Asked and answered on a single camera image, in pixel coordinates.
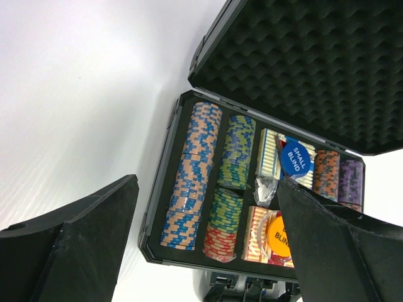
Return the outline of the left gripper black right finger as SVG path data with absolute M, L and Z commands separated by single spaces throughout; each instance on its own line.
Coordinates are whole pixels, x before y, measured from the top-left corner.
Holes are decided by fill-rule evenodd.
M 304 301 L 402 301 L 402 227 L 289 177 L 277 196 Z

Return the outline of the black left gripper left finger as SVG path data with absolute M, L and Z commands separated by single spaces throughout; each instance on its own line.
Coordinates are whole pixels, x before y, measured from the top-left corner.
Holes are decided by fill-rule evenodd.
M 134 174 L 1 231 L 2 301 L 111 301 L 133 220 Z

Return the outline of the orange big blind button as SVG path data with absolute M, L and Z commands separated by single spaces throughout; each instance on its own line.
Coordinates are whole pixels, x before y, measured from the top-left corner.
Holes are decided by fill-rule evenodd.
M 268 246 L 272 252 L 284 258 L 288 258 L 291 256 L 282 216 L 277 216 L 269 224 L 267 236 Z

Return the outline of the red playing card deck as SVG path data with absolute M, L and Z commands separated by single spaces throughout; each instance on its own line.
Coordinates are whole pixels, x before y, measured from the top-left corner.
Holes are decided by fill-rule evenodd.
M 262 263 L 260 260 L 261 252 L 258 247 L 256 231 L 258 230 L 258 223 L 266 213 L 266 210 L 267 209 L 258 206 L 249 207 L 244 248 L 241 256 L 242 260 Z M 271 260 L 268 264 L 282 267 L 294 267 L 291 256 L 284 258 L 274 252 L 272 252 Z

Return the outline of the silver key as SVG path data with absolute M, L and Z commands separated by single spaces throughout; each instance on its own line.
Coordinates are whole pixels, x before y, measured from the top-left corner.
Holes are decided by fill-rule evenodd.
M 257 175 L 255 178 L 254 200 L 263 208 L 269 208 L 278 188 L 278 180 L 271 176 Z

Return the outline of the blue small blind button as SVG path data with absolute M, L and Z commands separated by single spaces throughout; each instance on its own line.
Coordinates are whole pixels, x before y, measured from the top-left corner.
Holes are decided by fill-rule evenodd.
M 310 155 L 298 142 L 287 142 L 280 154 L 280 164 L 286 175 L 300 178 L 310 170 Z

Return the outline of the black poker set case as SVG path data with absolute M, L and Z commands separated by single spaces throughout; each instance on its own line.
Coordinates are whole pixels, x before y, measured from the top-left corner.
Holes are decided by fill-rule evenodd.
M 296 301 L 295 266 L 242 260 L 254 200 L 261 130 L 268 128 L 342 160 L 402 148 L 401 1 L 227 1 L 190 64 L 191 89 L 176 101 L 139 233 L 146 261 L 204 269 L 204 301 Z M 222 110 L 194 250 L 160 245 L 193 106 Z M 256 122 L 247 187 L 217 183 L 232 115 Z M 203 253 L 214 191 L 243 197 L 236 258 L 221 263 Z

